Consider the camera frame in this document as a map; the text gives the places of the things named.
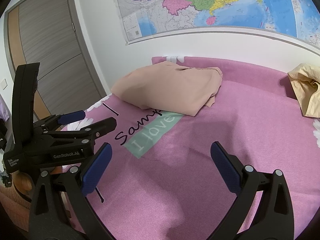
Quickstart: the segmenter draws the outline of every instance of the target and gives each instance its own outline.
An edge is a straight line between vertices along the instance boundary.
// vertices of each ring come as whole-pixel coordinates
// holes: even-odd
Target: gray wooden door
[[[85,110],[101,96],[81,54],[68,0],[25,0],[19,29],[27,63],[40,62],[38,91],[51,114]]]

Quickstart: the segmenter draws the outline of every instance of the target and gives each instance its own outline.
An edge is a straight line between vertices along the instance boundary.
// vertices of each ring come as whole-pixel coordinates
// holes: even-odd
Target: purple cloth
[[[163,60],[153,58],[153,64]],[[288,97],[294,93],[286,73],[213,58],[185,57],[183,65],[222,70],[215,103],[195,117],[183,116],[139,159],[121,143],[158,114],[150,117],[152,109],[141,110],[114,95],[86,111],[93,122],[111,116],[117,120],[115,131],[96,140],[95,151],[104,142],[113,149],[97,186],[104,203],[96,192],[87,196],[97,215],[118,240],[207,239],[236,198],[210,157],[211,143],[219,141],[244,165],[261,172],[283,171],[297,237],[320,206],[320,149],[313,136],[314,119],[303,117],[297,100]],[[148,121],[129,135],[130,127],[136,128],[147,115]],[[257,194],[241,231],[249,227],[260,197]],[[73,222],[81,230],[76,219]]]
[[[0,118],[5,122],[9,119],[9,110],[0,95]]]

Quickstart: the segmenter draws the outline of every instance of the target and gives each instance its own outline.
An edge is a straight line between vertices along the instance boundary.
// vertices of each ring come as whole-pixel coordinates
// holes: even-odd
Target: cream fabric
[[[300,64],[288,73],[302,114],[320,117],[320,65]]]
[[[211,106],[222,82],[217,67],[189,68],[164,61],[120,78],[111,92],[141,109],[158,109],[195,116]]]

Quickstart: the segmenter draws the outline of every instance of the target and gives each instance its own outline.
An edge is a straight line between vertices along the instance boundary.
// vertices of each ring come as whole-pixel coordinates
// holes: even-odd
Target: yellow cloth
[[[300,64],[288,75],[302,114],[320,118],[320,66]]]

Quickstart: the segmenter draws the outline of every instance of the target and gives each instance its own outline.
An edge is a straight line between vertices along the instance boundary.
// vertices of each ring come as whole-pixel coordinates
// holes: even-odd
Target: wood grain panel
[[[19,6],[8,13],[8,40],[13,67],[16,70],[19,65],[26,64],[19,31]],[[38,91],[35,93],[34,112],[39,119],[51,115]]]
[[[81,53],[68,0],[26,0],[19,23],[26,62],[40,62],[38,80]]]
[[[52,114],[85,110],[101,99],[82,54],[41,78],[38,90]]]

